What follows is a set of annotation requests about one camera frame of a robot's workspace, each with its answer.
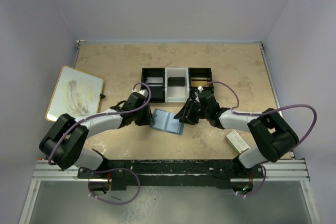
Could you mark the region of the white card box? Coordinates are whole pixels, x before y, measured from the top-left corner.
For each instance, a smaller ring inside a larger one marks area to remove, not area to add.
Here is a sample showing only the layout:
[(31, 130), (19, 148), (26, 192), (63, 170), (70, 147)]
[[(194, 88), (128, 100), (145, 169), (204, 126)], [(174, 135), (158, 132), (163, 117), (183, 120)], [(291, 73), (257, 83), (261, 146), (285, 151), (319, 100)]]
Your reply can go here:
[(243, 153), (244, 151), (250, 149), (250, 146), (245, 142), (245, 140), (238, 134), (236, 130), (233, 130), (229, 134), (226, 135), (228, 142), (232, 145), (232, 147), (239, 153)]

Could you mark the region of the blue leather card holder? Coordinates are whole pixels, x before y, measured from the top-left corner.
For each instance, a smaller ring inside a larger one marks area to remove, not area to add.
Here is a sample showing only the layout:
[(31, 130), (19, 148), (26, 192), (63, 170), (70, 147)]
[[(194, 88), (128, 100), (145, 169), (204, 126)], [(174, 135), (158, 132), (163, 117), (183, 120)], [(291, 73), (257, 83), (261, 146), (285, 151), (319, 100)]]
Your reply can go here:
[(184, 124), (174, 118), (176, 113), (155, 109), (152, 116), (154, 122), (150, 125), (151, 128), (177, 135), (183, 134)]

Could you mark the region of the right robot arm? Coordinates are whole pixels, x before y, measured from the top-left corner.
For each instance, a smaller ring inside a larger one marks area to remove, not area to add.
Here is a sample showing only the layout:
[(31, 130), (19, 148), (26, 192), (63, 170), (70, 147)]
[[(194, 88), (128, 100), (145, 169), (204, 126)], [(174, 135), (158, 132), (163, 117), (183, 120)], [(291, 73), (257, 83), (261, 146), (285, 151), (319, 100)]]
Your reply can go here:
[(200, 119), (205, 119), (218, 129), (250, 133), (256, 146), (235, 158), (244, 168), (276, 162), (299, 142), (297, 134), (273, 109), (269, 108), (261, 115), (234, 113), (230, 108), (221, 107), (210, 91), (203, 91), (196, 98), (187, 99), (174, 118), (190, 125), (196, 125)]

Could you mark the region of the black and white sorting tray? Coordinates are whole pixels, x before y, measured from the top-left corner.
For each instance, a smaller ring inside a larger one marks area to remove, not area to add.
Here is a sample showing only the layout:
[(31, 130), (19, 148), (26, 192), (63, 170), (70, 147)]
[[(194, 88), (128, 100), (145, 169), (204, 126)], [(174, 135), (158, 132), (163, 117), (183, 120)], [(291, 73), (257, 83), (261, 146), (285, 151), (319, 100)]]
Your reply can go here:
[(151, 90), (152, 103), (185, 103), (199, 86), (214, 91), (211, 68), (143, 68), (141, 82)]

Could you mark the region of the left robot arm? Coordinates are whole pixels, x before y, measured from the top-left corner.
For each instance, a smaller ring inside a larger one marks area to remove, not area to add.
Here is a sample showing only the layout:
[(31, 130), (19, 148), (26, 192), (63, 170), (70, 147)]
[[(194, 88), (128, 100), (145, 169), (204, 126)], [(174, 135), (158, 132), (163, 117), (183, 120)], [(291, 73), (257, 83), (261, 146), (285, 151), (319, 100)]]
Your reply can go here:
[(59, 116), (41, 140), (39, 149), (48, 157), (50, 165), (67, 169), (72, 165), (89, 170), (103, 170), (107, 158), (84, 147), (85, 141), (108, 130), (118, 130), (135, 123), (146, 126), (153, 123), (147, 90), (133, 90), (127, 100), (104, 112), (74, 118), (65, 113)]

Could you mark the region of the yellow framed whiteboard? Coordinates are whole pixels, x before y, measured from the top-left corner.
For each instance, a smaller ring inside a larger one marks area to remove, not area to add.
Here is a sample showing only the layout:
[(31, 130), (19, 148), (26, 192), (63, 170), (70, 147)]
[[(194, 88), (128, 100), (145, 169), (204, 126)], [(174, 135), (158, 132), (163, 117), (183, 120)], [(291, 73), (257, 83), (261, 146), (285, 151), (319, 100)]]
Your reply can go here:
[(54, 122), (65, 113), (75, 118), (97, 113), (103, 86), (103, 79), (63, 66), (50, 99), (46, 120)]

